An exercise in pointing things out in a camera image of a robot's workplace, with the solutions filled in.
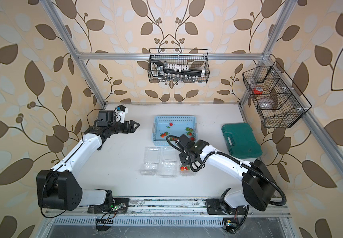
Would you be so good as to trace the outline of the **packed red strawberries cluster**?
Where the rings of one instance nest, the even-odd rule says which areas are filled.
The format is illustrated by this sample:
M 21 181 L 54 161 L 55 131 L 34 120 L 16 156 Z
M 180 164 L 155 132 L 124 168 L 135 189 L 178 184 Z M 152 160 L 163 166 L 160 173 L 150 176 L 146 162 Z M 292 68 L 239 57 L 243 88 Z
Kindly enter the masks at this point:
M 190 166 L 180 167 L 180 171 L 189 171 L 189 170 L 190 170 Z

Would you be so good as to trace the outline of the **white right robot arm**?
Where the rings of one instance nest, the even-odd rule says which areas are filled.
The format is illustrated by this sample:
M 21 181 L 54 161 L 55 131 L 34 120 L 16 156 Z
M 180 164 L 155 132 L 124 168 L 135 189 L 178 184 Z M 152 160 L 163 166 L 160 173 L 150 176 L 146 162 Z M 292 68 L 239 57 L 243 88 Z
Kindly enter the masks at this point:
M 182 165 L 189 166 L 194 173 L 211 165 L 240 182 L 240 188 L 228 188 L 218 199 L 217 205 L 222 213 L 232 214 L 240 207 L 253 207 L 258 211 L 265 211 L 268 205 L 286 204 L 286 195 L 262 161 L 249 162 L 235 158 L 217 150 L 207 141 L 194 142 L 184 134 L 180 137 L 169 136 L 167 141 L 179 151 Z

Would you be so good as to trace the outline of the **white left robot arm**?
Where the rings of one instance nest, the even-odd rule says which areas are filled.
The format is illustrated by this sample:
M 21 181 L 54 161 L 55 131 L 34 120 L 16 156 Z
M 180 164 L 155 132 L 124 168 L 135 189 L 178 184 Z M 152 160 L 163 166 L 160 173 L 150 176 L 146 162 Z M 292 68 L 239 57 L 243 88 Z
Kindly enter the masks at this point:
M 134 133 L 140 124 L 135 121 L 116 123 L 96 122 L 89 127 L 79 143 L 50 170 L 42 170 L 36 177 L 38 205 L 41 209 L 72 211 L 83 206 L 102 206 L 104 211 L 114 207 L 112 192 L 104 189 L 83 189 L 78 175 L 103 143 L 112 135 Z

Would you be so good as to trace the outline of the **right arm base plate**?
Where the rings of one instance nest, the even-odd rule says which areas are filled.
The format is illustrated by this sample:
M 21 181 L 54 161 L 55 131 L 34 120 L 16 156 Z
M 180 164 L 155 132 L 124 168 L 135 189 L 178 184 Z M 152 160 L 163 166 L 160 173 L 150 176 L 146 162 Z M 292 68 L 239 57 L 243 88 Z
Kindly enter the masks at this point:
M 232 208 L 224 201 L 216 198 L 206 199 L 205 205 L 209 215 L 244 215 L 247 208 L 247 206 Z

